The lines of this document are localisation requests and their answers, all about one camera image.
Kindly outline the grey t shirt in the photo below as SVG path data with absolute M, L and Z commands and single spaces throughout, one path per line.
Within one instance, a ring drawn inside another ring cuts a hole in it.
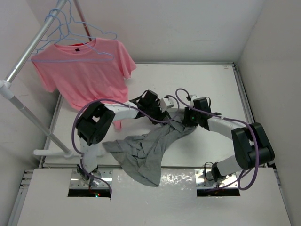
M 147 134 L 104 142 L 103 147 L 132 179 L 145 186 L 158 187 L 165 151 L 173 142 L 191 134 L 196 128 L 185 127 L 177 118 Z

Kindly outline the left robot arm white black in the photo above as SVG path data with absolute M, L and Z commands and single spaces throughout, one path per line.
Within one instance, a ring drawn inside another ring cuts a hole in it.
M 99 143 L 113 122 L 147 117 L 152 124 L 164 123 L 168 116 L 167 110 L 172 107 L 173 100 L 168 97 L 160 99 L 151 90 L 124 103 L 115 100 L 110 100 L 108 104 L 104 100 L 91 103 L 74 124 L 80 140 L 79 168 L 89 174 L 97 169 Z

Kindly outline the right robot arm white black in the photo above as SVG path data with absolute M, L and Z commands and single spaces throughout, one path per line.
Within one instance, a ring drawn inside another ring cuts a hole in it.
M 244 124 L 212 113 L 210 99 L 189 95 L 190 105 L 184 108 L 183 125 L 200 126 L 232 140 L 234 155 L 212 165 L 211 180 L 218 182 L 241 170 L 251 170 L 275 159 L 274 150 L 260 123 Z

